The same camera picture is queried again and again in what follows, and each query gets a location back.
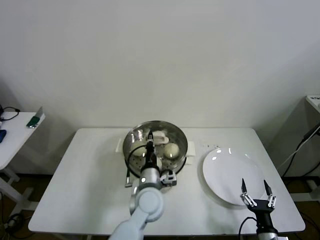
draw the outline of white plate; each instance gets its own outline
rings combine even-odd
[[[210,189],[224,201],[244,206],[241,195],[242,178],[248,194],[260,199],[264,192],[264,177],[249,155],[234,148],[217,148],[204,159],[203,176]]]

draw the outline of floor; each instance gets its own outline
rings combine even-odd
[[[51,176],[47,175],[21,175],[21,180],[19,182],[14,182],[12,186],[20,193],[23,193],[24,190],[27,187],[33,187],[34,192],[32,193],[30,200],[31,201],[40,201],[44,191],[46,190],[47,185],[50,182]],[[290,193],[302,193],[302,192],[308,192],[309,187],[306,183],[300,180],[292,181],[288,185],[288,190]],[[6,196],[3,198],[3,218],[6,221],[6,219],[9,217],[9,214],[11,213],[12,209],[15,206],[15,203],[8,199]],[[320,226],[320,204],[318,202],[298,202],[296,203],[297,208],[300,212],[303,212],[310,216],[315,223]],[[27,218],[30,217],[33,212],[32,211],[23,211],[22,214]],[[31,232],[28,230],[28,222],[25,222],[23,228],[19,230],[15,235],[16,237],[26,237],[29,236]],[[0,227],[0,236],[4,235],[3,225]],[[290,234],[284,234],[284,236],[289,237],[290,240],[316,240],[320,238],[320,234],[317,232],[317,230],[308,222],[306,222],[306,229],[303,232],[297,233],[295,235],[294,233]],[[105,240],[107,239],[107,236],[93,236],[93,240]],[[254,240],[256,239],[256,236],[245,236],[243,239],[245,240]],[[58,240],[57,237],[51,235],[51,234],[44,234],[44,233],[35,233],[31,237],[26,238],[28,240]],[[146,236],[144,238],[145,240],[237,240],[238,238],[236,236],[171,236],[171,237],[148,237]]]

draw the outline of table leg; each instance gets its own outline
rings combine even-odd
[[[0,177],[0,190],[3,194],[5,194],[12,201],[16,202],[16,205],[11,212],[11,215],[20,213],[22,210],[36,210],[39,202],[29,201],[28,198],[31,195],[33,188],[27,187],[23,194],[20,194],[17,190],[15,190],[11,185],[9,185],[6,181],[4,181]]]
[[[4,169],[2,169],[2,171],[4,172],[5,175],[7,175],[10,178],[10,180],[8,181],[8,184],[11,185],[13,181],[15,182],[20,181],[20,177],[18,177],[18,175],[10,167],[5,167]]]
[[[312,202],[318,201],[320,203],[320,186],[317,186],[313,180],[308,180],[307,184],[312,189],[311,192],[306,193],[291,193],[294,202]]]

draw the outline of metal bowl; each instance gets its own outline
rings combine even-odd
[[[169,138],[169,143],[177,144],[179,147],[179,154],[174,159],[169,159],[164,155],[165,144],[155,146],[155,154],[162,162],[162,171],[172,170],[174,173],[178,173],[186,162],[186,154],[188,149],[188,141],[184,132],[166,121],[147,121],[136,127],[134,127],[125,137],[123,141],[123,154],[126,161],[126,165],[129,166],[131,173],[136,177],[140,177],[141,168],[145,164],[145,158],[142,156],[131,155],[130,161],[128,157],[132,151],[132,146],[136,141],[145,141],[148,133],[152,130],[162,131],[166,137]]]

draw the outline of green object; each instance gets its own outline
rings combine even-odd
[[[34,129],[38,122],[40,121],[41,116],[44,114],[42,107],[36,112],[36,114],[30,119],[30,121],[26,124],[26,126],[30,129]]]
[[[37,123],[40,121],[40,118],[37,116],[33,116],[31,120],[27,123],[28,128],[35,128],[37,126]]]

